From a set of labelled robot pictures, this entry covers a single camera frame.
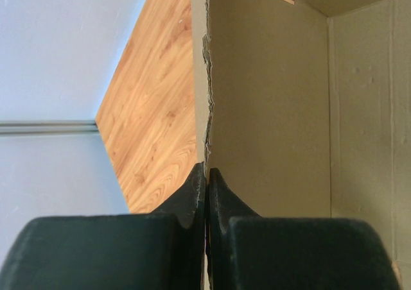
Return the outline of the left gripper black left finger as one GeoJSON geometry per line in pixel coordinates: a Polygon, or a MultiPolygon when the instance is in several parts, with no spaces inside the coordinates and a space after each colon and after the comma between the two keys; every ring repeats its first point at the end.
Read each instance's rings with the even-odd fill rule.
{"type": "Polygon", "coordinates": [[[202,289],[202,164],[148,214],[42,217],[20,232],[2,289],[202,289]]]}

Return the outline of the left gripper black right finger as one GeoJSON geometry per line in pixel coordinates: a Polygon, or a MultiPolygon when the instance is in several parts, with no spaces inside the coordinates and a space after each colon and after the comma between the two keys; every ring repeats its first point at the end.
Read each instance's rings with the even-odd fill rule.
{"type": "Polygon", "coordinates": [[[262,217],[209,173],[212,289],[399,289],[379,235],[346,218],[262,217]]]}

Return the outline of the brown cardboard box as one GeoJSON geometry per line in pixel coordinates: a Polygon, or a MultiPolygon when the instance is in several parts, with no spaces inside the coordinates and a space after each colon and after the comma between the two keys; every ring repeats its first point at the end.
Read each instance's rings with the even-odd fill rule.
{"type": "Polygon", "coordinates": [[[191,0],[198,157],[262,216],[353,218],[410,288],[410,0],[191,0]]]}

